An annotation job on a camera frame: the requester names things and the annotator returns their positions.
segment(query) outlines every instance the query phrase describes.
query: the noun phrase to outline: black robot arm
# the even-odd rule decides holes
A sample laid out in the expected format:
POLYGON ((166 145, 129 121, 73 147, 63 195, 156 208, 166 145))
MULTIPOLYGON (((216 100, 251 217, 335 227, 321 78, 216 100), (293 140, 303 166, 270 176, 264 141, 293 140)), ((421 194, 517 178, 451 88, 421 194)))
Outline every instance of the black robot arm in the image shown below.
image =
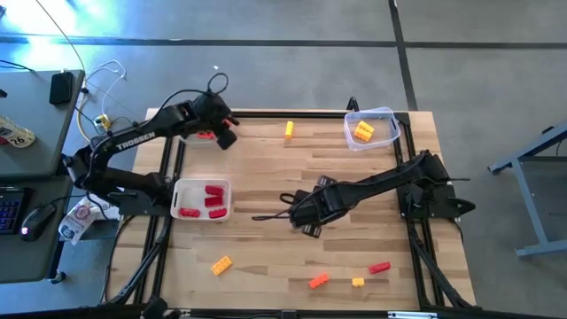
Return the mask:
POLYGON ((322 225, 343 217, 361 200, 408 184, 411 186, 409 205, 443 206, 445 215, 452 217, 474 209, 474 204, 454 197, 450 181, 439 157, 422 151, 401 167, 359 182, 337 182, 321 176, 312 192, 298 190, 295 195, 282 194, 281 199, 291 204, 288 213, 293 228, 301 228, 308 236, 319 237, 322 225))
POLYGON ((124 202, 131 203, 131 199, 137 198, 141 191, 146 204, 149 199, 154 206, 169 207, 172 185, 164 176, 159 173, 140 175, 110 168, 110 158, 157 137, 186 138, 200 131, 213 131, 217 144, 224 150, 237 140, 229 129, 230 123, 238 125, 222 98, 211 91, 203 92, 193 101, 160 108, 147 121, 93 138, 89 146, 80 149, 74 156, 63 155, 63 165, 73 179, 74 186, 116 206, 124 202))

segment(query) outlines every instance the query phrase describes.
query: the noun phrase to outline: lego brick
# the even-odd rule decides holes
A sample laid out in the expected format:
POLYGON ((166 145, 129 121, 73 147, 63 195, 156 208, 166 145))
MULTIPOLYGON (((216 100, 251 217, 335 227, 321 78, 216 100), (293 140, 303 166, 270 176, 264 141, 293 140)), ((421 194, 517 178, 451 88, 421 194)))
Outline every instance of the lego brick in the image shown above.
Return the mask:
POLYGON ((197 133, 197 138, 203 138, 203 139, 213 139, 216 136, 214 135, 213 132, 203 132, 203 133, 197 133))
POLYGON ((215 276, 218 276, 221 272, 230 267, 230 265, 232 265, 232 261, 229 256, 224 256, 211 267, 211 270, 215 276))
POLYGON ((390 269, 390 262, 382 262, 376 265, 372 265, 369 267, 369 272, 370 274, 376 274, 379 273, 380 271, 385 271, 390 269))
POLYGON ((207 185, 205 186, 205 193, 208 195, 222 196, 224 194, 224 189, 222 186, 207 185))
POLYGON ((372 133, 365 131, 364 129, 357 128, 354 131, 354 136, 360 138, 361 140, 368 142, 372 137, 372 133))
POLYGON ((227 214, 226 208, 217 209, 209 212, 209 218, 210 219, 221 218, 226 216, 226 214, 227 214))
POLYGON ((325 284, 328 281, 329 281, 329 275, 327 275, 327 273, 322 273, 309 282, 309 287, 311 287, 311 289, 315 289, 318 286, 325 284))
POLYGON ((293 122, 287 121, 287 126, 285 127, 285 138, 290 139, 293 134, 293 122))
POLYGON ((364 278, 353 278, 353 287, 362 287, 364 285, 364 278))
POLYGON ((369 132, 370 134, 374 133, 374 128, 372 128, 367 122, 365 121, 360 121, 358 123, 358 125, 356 126, 356 128, 360 128, 362 130, 365 130, 367 132, 369 132))
POLYGON ((179 208, 179 215, 182 217, 199 217, 201 212, 196 208, 179 208))
POLYGON ((211 198, 205 198, 205 207, 217 207, 222 206, 222 196, 215 196, 211 198))

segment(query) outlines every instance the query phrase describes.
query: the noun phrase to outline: desk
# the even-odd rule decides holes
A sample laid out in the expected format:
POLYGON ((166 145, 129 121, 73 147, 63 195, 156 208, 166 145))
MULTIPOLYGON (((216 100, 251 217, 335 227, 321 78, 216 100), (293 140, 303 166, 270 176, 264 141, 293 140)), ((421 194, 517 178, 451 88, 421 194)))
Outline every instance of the desk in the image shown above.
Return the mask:
MULTIPOLYGON (((155 111, 149 110, 148 116, 155 111)), ((410 119, 416 149, 440 155, 432 114, 410 113, 410 119)), ((361 202, 350 214, 324 227, 319 239, 292 230, 286 220, 251 220, 255 214, 285 209, 278 199, 281 192, 312 190, 320 175, 356 181, 396 166, 391 146, 349 151, 342 119, 292 119, 293 139, 285 140, 287 120, 241 119, 241 126, 234 128, 238 141, 227 151, 215 144, 188 147, 182 177, 228 178, 234 211, 225 223, 175 221, 161 297, 170 307, 418 309, 408 233, 399 217, 395 191, 361 202), (217 277, 210 267, 224 255, 233 265, 217 277), (392 268, 370 275, 366 267, 382 261, 389 261, 392 268), (311 290, 308 281, 323 271, 330 281, 311 290), (356 276, 365 278, 364 287, 351 286, 356 276)), ((163 139, 156 139, 140 145, 134 170, 158 171, 163 144, 163 139)), ((137 217, 122 233, 113 257, 111 295, 139 264, 148 220, 137 217)), ((457 229, 447 221, 431 220, 431 231, 439 267, 474 304, 457 229)), ((152 269, 149 274, 146 299, 152 269)), ((424 277, 431 283, 426 271, 424 277)), ((432 300, 431 287, 428 293, 432 300)))
MULTIPOLYGON (((39 204, 69 195, 73 186, 68 176, 54 176, 85 75, 79 70, 71 72, 71 101, 58 106, 49 103, 51 76, 58 72, 0 73, 0 88, 8 93, 7 98, 0 99, 0 113, 35 133, 35 142, 28 148, 0 146, 0 185, 34 190, 22 221, 39 204)), ((58 243, 58 225, 66 212, 66 203, 56 203, 57 212, 36 241, 24 242, 19 234, 0 236, 0 253, 4 256, 0 283, 55 277, 63 249, 63 243, 58 243)))
POLYGON ((50 86, 58 72, 0 73, 0 89, 8 93, 0 99, 0 113, 35 134, 35 142, 25 149, 0 146, 0 178, 21 180, 55 173, 85 76, 83 71, 71 72, 71 100, 57 106, 50 104, 50 86))

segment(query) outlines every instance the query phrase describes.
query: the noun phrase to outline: wooden tabletop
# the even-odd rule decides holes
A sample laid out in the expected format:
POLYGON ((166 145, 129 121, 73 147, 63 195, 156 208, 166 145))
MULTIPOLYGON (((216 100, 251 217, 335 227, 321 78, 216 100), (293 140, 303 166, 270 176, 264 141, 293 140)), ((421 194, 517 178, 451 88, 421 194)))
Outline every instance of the wooden tabletop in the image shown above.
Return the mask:
MULTIPOLYGON (((148 117, 156 110, 148 111, 148 117)), ((416 149, 440 155, 432 113, 410 113, 416 149)), ((216 144, 188 147, 183 178, 226 178, 233 190, 233 214, 224 223, 175 221, 167 251, 161 296, 171 307, 287 309, 418 309, 408 232, 399 217, 395 191, 361 202, 347 216, 323 227, 319 239, 300 234, 287 220, 254 222, 256 214, 286 208, 278 197, 310 191, 320 175, 357 181, 395 167, 392 146, 352 152, 342 119, 241 119, 238 141, 227 151, 216 144), (285 140, 287 120, 295 123, 285 140), (233 265, 220 276, 211 266, 228 255, 233 265), (392 268, 371 275, 367 266, 389 261, 392 268), (330 281, 312 290, 322 272, 330 281), (353 288, 353 277, 364 277, 353 288)), ((401 141, 404 152, 406 142, 401 141)), ((134 171, 159 170, 164 139, 139 146, 134 171)), ((172 155, 170 168, 175 155, 172 155)), ((124 229, 113 257, 111 295, 140 262, 148 218, 124 229)), ((448 221, 431 220, 439 267, 470 303, 474 295, 459 233, 448 221)), ((431 277, 424 272, 428 294, 431 277)), ((153 278, 146 285, 149 297, 153 278)))

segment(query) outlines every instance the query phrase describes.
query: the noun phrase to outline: concrete floor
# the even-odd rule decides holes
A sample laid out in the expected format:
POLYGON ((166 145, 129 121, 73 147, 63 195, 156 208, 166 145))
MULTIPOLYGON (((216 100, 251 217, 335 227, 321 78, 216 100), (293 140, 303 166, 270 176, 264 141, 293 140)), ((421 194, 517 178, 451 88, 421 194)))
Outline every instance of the concrete floor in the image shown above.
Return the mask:
MULTIPOLYGON (((387 0, 44 2, 61 27, 78 36, 394 40, 387 0)), ((8 2, 0 19, 0 36, 58 35, 35 3, 23 7, 19 3, 8 2), (24 13, 36 23, 24 23, 24 13)), ((406 41, 567 41, 564 1, 398 0, 398 6, 406 41)), ((362 108, 408 109, 395 48, 81 45, 77 49, 88 70, 114 58, 128 69, 126 81, 118 82, 112 92, 118 102, 106 101, 113 116, 141 119, 148 107, 159 105, 170 92, 204 87, 215 67, 230 76, 224 98, 231 107, 343 109, 347 99, 356 96, 362 108)), ((0 58, 39 70, 80 67, 69 47, 49 44, 43 37, 30 44, 0 43, 0 58)), ((462 228, 479 306, 565 316, 567 253, 517 259, 514 249, 535 244, 536 238, 516 179, 510 172, 491 176, 485 169, 532 141, 541 130, 567 119, 565 50, 408 49, 408 64, 418 109, 434 112, 447 169, 452 176, 472 178, 455 187, 459 197, 478 207, 462 219, 462 228)), ((91 81, 107 89, 114 78, 100 73, 91 81)), ((93 93, 95 99, 85 107, 89 116, 100 112, 103 96, 97 89, 93 93)), ((73 125, 66 152, 83 144, 73 125)), ((131 168, 134 155, 120 154, 114 166, 131 168)), ((0 285, 0 313, 97 304, 110 244, 66 245, 61 268, 70 280, 63 284, 0 285)))

